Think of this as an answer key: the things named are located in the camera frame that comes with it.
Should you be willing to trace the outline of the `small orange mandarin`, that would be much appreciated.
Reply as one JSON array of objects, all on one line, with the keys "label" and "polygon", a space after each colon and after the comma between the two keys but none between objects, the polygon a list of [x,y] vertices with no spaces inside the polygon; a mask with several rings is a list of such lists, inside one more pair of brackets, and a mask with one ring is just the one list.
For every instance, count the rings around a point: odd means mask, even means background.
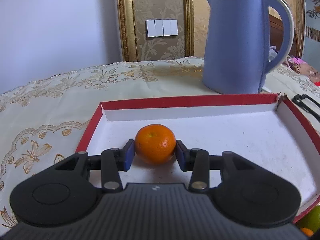
[{"label": "small orange mandarin", "polygon": [[150,165],[162,165],[170,161],[174,156],[175,148],[175,135],[164,125],[144,126],[135,137],[136,155]]}]

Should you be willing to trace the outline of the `large orange mandarin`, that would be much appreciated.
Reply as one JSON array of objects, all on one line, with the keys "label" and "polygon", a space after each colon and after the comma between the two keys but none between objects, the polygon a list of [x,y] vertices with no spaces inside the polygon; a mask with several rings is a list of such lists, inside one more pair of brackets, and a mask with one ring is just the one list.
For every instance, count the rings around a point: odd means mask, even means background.
[{"label": "large orange mandarin", "polygon": [[300,230],[308,237],[312,237],[314,235],[314,232],[308,228],[300,228]]}]

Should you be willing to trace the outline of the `red shallow cardboard box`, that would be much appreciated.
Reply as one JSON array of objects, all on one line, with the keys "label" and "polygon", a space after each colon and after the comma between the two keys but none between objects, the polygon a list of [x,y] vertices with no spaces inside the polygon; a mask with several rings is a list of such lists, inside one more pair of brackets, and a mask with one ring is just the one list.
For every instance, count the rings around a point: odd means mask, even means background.
[{"label": "red shallow cardboard box", "polygon": [[149,124],[170,128],[187,148],[232,151],[294,184],[297,219],[319,203],[319,133],[285,96],[202,95],[102,102],[78,151],[122,148]]}]

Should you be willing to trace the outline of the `cream gold patterned tablecloth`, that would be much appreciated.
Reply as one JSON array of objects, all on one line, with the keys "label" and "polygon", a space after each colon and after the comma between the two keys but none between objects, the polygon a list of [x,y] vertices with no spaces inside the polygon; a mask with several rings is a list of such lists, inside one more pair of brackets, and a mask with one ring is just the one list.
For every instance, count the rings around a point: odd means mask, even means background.
[{"label": "cream gold patterned tablecloth", "polygon": [[17,223],[9,205],[24,179],[74,153],[103,101],[210,95],[203,59],[118,62],[32,81],[1,95],[1,233]]}]

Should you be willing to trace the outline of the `blue electric kettle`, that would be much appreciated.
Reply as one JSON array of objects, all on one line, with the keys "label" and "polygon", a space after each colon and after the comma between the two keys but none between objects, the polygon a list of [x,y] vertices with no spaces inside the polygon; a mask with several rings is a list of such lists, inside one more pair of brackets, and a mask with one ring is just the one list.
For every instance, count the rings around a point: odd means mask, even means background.
[{"label": "blue electric kettle", "polygon": [[[266,74],[282,64],[294,38],[294,22],[284,0],[207,0],[210,16],[203,83],[220,94],[258,94]],[[283,23],[283,40],[269,60],[269,8]]]}]

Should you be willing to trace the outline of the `colourful bedding pile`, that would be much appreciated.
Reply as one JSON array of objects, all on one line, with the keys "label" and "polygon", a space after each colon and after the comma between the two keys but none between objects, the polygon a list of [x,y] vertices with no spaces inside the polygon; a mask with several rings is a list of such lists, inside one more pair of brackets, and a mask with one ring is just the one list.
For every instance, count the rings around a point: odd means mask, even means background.
[{"label": "colourful bedding pile", "polygon": [[286,75],[292,79],[306,76],[314,85],[319,87],[319,71],[298,57],[287,56],[284,62],[274,68],[272,72]]}]

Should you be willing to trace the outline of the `wooden bed headboard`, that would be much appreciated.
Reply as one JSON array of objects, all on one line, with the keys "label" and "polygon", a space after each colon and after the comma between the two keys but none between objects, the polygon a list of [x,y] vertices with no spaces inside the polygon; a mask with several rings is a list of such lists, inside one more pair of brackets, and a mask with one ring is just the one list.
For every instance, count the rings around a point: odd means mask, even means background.
[{"label": "wooden bed headboard", "polygon": [[[270,22],[270,46],[275,46],[276,51],[279,51],[284,36],[283,23],[280,19],[269,15]],[[298,40],[297,35],[294,33],[293,44],[289,52],[290,56],[298,56]]]}]

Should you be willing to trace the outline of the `white wall light switches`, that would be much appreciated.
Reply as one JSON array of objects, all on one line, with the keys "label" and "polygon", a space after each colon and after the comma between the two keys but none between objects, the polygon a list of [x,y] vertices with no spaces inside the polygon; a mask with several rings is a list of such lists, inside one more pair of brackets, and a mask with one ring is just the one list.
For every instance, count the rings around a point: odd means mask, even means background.
[{"label": "white wall light switches", "polygon": [[146,20],[146,32],[148,38],[177,36],[178,22],[176,19]]}]

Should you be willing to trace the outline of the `gold picture frame moulding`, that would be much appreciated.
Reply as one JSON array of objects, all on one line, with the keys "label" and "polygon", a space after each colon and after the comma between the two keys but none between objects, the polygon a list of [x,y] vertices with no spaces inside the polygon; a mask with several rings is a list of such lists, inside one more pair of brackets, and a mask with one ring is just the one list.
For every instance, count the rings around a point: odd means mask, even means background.
[{"label": "gold picture frame moulding", "polygon": [[[117,0],[119,30],[123,59],[141,61],[138,55],[137,25],[134,0]],[[185,56],[194,55],[194,10],[193,0],[183,0]]]}]

